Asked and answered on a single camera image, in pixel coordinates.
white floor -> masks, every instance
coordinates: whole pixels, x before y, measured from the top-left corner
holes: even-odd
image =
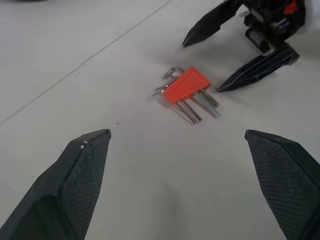
[[[291,41],[301,55],[295,65],[213,93],[218,119],[190,101],[203,119],[190,125],[151,98],[171,66],[194,66],[218,85],[258,54],[238,17],[208,41],[180,49],[218,2],[1,2],[0,225],[69,141],[108,128],[86,239],[285,239],[244,135],[278,134],[320,160],[320,31]]]

